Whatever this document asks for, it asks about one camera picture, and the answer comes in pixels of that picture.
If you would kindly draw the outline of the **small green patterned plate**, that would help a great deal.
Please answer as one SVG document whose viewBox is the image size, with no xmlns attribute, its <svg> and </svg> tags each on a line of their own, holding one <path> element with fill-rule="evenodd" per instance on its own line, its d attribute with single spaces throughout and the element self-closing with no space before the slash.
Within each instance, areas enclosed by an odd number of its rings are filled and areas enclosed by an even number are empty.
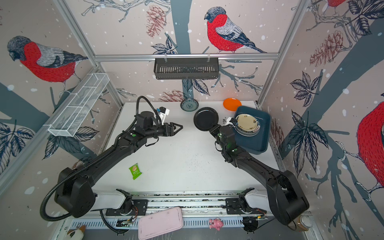
<svg viewBox="0 0 384 240">
<path fill-rule="evenodd" d="M 195 99 L 184 99 L 181 102 L 181 109 L 186 112 L 194 112 L 198 107 L 199 103 Z"/>
</svg>

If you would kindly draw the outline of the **black round plate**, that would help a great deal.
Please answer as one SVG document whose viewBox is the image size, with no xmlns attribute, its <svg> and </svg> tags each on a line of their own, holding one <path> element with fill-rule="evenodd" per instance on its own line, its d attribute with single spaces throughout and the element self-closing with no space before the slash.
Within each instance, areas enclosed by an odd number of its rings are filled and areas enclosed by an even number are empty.
<svg viewBox="0 0 384 240">
<path fill-rule="evenodd" d="M 194 115 L 194 125 L 200 131 L 209 131 L 219 122 L 219 114 L 211 107 L 199 109 Z"/>
</svg>

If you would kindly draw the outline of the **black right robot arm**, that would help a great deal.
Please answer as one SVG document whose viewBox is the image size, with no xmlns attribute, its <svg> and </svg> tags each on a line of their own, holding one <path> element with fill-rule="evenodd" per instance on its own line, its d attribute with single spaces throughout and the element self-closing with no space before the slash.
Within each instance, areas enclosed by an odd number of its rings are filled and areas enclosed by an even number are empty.
<svg viewBox="0 0 384 240">
<path fill-rule="evenodd" d="M 281 172 L 252 157 L 237 145 L 229 125 L 216 125 L 209 132 L 222 148 L 221 154 L 227 163 L 245 171 L 265 187 L 270 210 L 281 224 L 287 226 L 309 209 L 310 204 L 292 172 Z"/>
</svg>

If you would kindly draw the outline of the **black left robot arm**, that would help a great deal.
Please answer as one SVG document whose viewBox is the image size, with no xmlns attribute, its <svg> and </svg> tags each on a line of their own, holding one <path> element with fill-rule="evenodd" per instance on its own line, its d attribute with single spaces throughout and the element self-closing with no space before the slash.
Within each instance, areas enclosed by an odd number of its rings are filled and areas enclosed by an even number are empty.
<svg viewBox="0 0 384 240">
<path fill-rule="evenodd" d="M 66 219 L 70 216 L 79 218 L 94 211 L 97 194 L 93 191 L 96 182 L 112 167 L 124 158 L 134 154 L 141 147 L 147 146 L 148 139 L 172 137 L 183 129 L 182 125 L 166 123 L 160 113 L 164 108 L 136 112 L 131 125 L 122 131 L 111 147 L 98 155 L 92 162 L 75 169 L 66 168 L 60 172 L 57 184 L 47 193 L 40 206 L 40 216 L 48 222 Z M 52 217 L 46 212 L 51 197 L 67 214 Z"/>
</svg>

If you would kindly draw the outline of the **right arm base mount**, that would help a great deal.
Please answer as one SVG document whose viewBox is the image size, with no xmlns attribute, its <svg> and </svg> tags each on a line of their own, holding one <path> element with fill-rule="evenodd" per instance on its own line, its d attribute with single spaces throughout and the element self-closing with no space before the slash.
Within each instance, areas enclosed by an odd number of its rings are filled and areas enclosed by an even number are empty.
<svg viewBox="0 0 384 240">
<path fill-rule="evenodd" d="M 246 202 L 245 198 L 227 198 L 225 199 L 225 202 L 225 207 L 228 215 L 267 214 L 266 210 L 250 207 Z"/>
</svg>

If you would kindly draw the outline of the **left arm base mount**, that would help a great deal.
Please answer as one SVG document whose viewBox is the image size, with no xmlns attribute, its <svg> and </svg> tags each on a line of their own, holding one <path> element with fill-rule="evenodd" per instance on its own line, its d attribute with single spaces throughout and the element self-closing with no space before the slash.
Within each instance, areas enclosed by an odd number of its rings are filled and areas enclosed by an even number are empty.
<svg viewBox="0 0 384 240">
<path fill-rule="evenodd" d="M 107 209 L 106 216 L 145 216 L 148 207 L 148 202 L 148 200 L 144 199 L 134 199 L 129 204 L 127 210 L 124 208 L 124 206 L 120 207 L 119 209 Z"/>
</svg>

